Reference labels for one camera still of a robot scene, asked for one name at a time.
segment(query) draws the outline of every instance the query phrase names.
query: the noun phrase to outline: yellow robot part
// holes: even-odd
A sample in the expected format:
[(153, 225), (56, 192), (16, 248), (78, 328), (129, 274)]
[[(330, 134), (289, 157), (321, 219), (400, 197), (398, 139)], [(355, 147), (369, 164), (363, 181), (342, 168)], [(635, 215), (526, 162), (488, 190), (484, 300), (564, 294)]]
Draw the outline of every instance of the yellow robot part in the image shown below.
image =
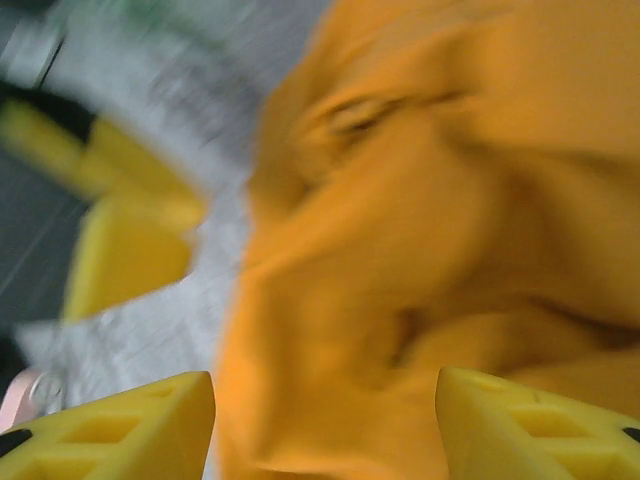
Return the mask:
[(91, 203), (78, 232), (63, 308), (76, 322), (181, 280), (208, 199), (109, 120), (88, 141), (29, 103), (8, 100), (0, 141), (32, 168)]
[(208, 202), (148, 149), (104, 117), (79, 139), (20, 101), (8, 101), (0, 138), (41, 172), (88, 201), (118, 195), (153, 209), (181, 231), (198, 227)]
[(209, 374), (178, 375), (17, 426), (0, 480), (201, 480), (214, 417)]
[(183, 278), (194, 243), (146, 209), (101, 200), (82, 221), (63, 318), (79, 321)]
[(436, 409), (451, 480), (640, 480), (640, 422), (623, 415), (457, 368)]

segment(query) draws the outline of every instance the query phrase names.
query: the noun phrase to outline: yellow plastic part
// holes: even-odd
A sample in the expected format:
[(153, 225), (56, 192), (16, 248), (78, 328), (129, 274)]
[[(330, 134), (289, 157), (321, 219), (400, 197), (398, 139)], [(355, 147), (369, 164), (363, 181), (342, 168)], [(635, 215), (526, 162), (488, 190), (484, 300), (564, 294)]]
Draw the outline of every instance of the yellow plastic part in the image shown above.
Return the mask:
[(451, 480), (640, 480), (637, 420), (456, 368), (436, 407)]
[(208, 201), (202, 194), (104, 117), (94, 121), (85, 146), (36, 109), (9, 101), (2, 110), (0, 137), (34, 167), (86, 200), (125, 197), (151, 207), (183, 231), (196, 228), (207, 214)]
[(68, 322), (159, 289), (189, 271), (193, 240), (147, 210), (105, 199), (82, 223), (65, 294)]
[(209, 374), (185, 373), (17, 426), (0, 480), (201, 480), (214, 417)]
[(93, 203), (79, 234), (63, 319), (74, 322), (182, 279), (208, 201), (105, 118), (84, 145), (46, 115), (3, 104), (0, 140)]

